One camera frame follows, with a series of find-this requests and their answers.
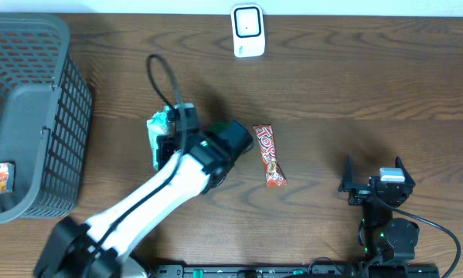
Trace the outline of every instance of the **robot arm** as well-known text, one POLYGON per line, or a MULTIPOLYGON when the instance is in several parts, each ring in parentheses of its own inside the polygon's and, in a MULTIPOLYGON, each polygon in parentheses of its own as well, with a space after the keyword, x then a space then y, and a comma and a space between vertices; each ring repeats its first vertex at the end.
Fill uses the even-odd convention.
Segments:
MULTIPOLYGON (((112 208, 90 217, 85 223, 90 226, 87 234, 99 242, 118 217, 144 196, 153 192, 175 167, 179 152, 174 154, 154 177, 112 208)), ((176 176, 169 185, 136 208, 121 222, 102 244, 102 249, 113 248, 117 260, 123 263, 136 245, 183 202, 200 194, 207 186, 210 175, 202 171, 203 165, 191 154, 185 154, 176 176)))
POLYGON ((185 150, 175 152, 161 171, 123 201, 81 225, 70 217, 61 220, 44 247, 34 276, 119 277, 121 265, 134 247, 183 202, 220 185, 253 138, 232 121, 219 133, 196 131, 186 140, 185 150), (178 171, 162 187, 181 153, 178 171))

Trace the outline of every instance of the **black cable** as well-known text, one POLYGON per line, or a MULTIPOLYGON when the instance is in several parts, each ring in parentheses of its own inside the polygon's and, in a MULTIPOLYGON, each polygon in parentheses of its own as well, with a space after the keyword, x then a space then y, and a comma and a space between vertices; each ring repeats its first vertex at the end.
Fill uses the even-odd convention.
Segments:
POLYGON ((358 233, 357 233, 357 237, 358 237, 358 243, 360 243, 361 246, 363 246, 363 240, 362 240, 362 229, 363 229, 363 219, 360 220, 360 225, 358 225, 358 233))
POLYGON ((148 76, 148 81, 151 83, 152 88, 154 91, 158 94, 158 96, 166 103, 166 105, 172 109, 173 112, 175 112, 175 115, 177 114, 176 109, 173 107, 173 105, 169 102, 169 100, 166 98, 166 96, 162 93, 161 89, 159 89, 159 86, 157 86, 157 83, 154 80, 153 74, 152 74, 152 60, 157 59, 161 65, 164 71, 166 72, 166 75, 169 78, 169 82, 171 83, 171 88, 173 90, 173 93, 175 94, 175 97, 178 90, 179 96, 181 97, 181 90, 179 89, 178 82, 176 81, 176 75, 173 73, 171 67, 169 66, 168 62, 159 54, 151 54, 147 57, 145 60, 145 69, 147 70, 147 76, 148 76))
POLYGON ((328 258, 328 257, 319 257, 317 259, 314 259, 311 263, 310 263, 310 266, 308 266, 308 273, 312 273, 312 267, 314 267, 314 265, 317 264, 317 262, 321 259, 324 259, 324 260, 328 260, 330 263, 332 263, 332 265, 339 271, 339 273, 342 274, 342 271, 341 269, 332 261, 332 259, 328 258))
POLYGON ((166 73, 166 75, 169 78, 169 81, 171 83, 171 88, 172 92, 175 94, 176 98, 176 105, 178 107, 178 112, 179 112, 179 120, 181 121, 181 127, 182 127, 182 145, 181 145, 181 151, 178 156, 178 160, 176 161, 176 165, 173 168, 171 174, 166 178, 161 185, 159 185, 154 191, 150 192, 148 195, 146 195, 144 198, 140 199, 137 203, 132 205, 126 212, 124 212, 122 215, 120 215, 112 224, 109 226, 109 229, 104 233, 102 238, 96 243, 96 249, 94 250, 94 254, 98 253, 104 242, 106 241, 107 237, 116 230, 116 228, 119 226, 121 222, 123 222, 124 219, 127 218, 127 216, 130 215, 135 209, 137 209, 140 205, 142 205, 144 202, 149 200, 153 195, 157 194, 160 192, 166 185, 171 183, 171 180, 175 177, 176 173, 179 170, 179 167, 181 166, 182 159, 183 159, 183 152, 186 149, 186 114, 184 107, 182 105, 182 91, 179 88, 178 82, 176 81, 176 76, 174 72, 172 71, 171 67, 169 66, 168 62, 159 54, 151 54, 147 57, 147 60, 145 61, 145 65, 147 67, 147 75, 148 79, 150 80, 154 91, 162 98, 162 100, 169 106, 171 107, 174 111, 176 109, 172 106, 172 104, 165 98, 165 96, 162 94, 161 90, 158 88, 157 84, 154 81, 154 77, 152 76, 152 70, 151 70, 151 62, 153 59, 158 60, 161 64, 162 67, 166 73))
POLYGON ((445 232, 448 236, 450 236, 453 240, 454 240, 454 244, 456 244, 456 255, 454 256, 454 260, 453 260, 453 263, 451 264, 451 266, 449 267, 448 271, 446 271, 446 273, 442 276, 442 278, 447 278, 448 276, 451 275, 451 273, 453 272, 454 268, 458 265, 458 262, 460 260, 460 256, 461 256, 461 244, 460 244, 460 241, 458 240, 458 238, 448 229, 446 229, 445 227, 437 224, 437 223, 434 223, 430 220, 426 220, 425 218, 423 217, 420 217, 420 216, 417 216, 417 215, 413 215, 409 212, 405 212, 405 211, 402 211, 398 208, 393 208, 392 206, 388 205, 387 203, 385 203, 383 200, 381 200, 379 198, 379 196, 377 195, 377 190, 374 186, 373 188, 373 195, 374 195, 374 198, 379 201, 379 203, 385 207, 386 209, 390 209, 392 210, 393 212, 397 212, 401 215, 405 215, 407 217, 410 217, 412 219, 416 219, 418 221, 421 221, 425 224, 428 224, 428 225, 431 225, 433 226, 434 228, 437 228, 437 229, 440 229, 442 232, 445 232))

